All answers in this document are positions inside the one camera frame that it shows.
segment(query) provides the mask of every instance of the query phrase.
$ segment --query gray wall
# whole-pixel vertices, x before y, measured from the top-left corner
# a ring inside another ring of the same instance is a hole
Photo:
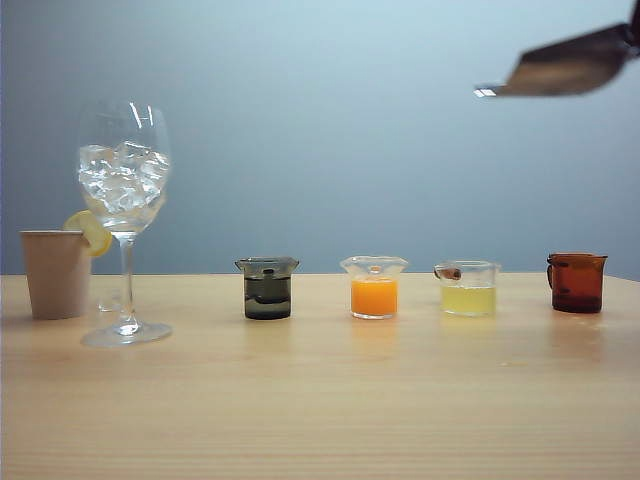
[[[303,272],[353,254],[540,271],[588,250],[640,280],[640,62],[587,96],[472,94],[632,3],[5,0],[2,270],[22,272],[20,229],[84,208],[80,107],[128,95],[162,107],[175,165],[139,273],[276,254]],[[114,244],[94,271],[118,270]]]

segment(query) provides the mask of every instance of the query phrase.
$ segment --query lemonade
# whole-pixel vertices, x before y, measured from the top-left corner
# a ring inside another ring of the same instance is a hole
[[[457,315],[491,315],[496,310],[496,287],[443,285],[442,310]]]

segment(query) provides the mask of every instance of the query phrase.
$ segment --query liquid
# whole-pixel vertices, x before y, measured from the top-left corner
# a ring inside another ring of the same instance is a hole
[[[496,310],[496,288],[442,287],[442,310],[457,315],[490,315]]]
[[[105,228],[112,232],[144,230],[164,204],[169,158],[132,142],[115,149],[86,145],[79,156],[82,196]]]
[[[244,279],[244,314],[255,320],[291,315],[291,277]]]
[[[390,318],[398,309],[398,282],[381,277],[351,282],[351,312],[359,318]]]
[[[561,312],[598,313],[602,310],[602,297],[554,294],[552,304]]]

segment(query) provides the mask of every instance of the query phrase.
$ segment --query beaker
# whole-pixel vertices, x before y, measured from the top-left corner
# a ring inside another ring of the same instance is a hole
[[[442,311],[469,317],[496,311],[500,265],[486,260],[447,260],[433,267],[440,280]]]
[[[602,309],[602,276],[606,255],[583,252],[551,253],[547,278],[555,310],[598,313]]]
[[[291,315],[291,273],[300,262],[291,257],[248,257],[235,262],[244,272],[244,314],[255,320]]]
[[[351,277],[351,314],[357,318],[393,317],[398,310],[398,275],[409,262],[400,257],[355,256],[340,262]]]

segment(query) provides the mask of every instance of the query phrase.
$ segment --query orange juice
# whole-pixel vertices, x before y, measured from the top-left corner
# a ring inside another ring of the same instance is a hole
[[[351,312],[359,318],[389,318],[398,308],[398,282],[389,277],[351,281]]]

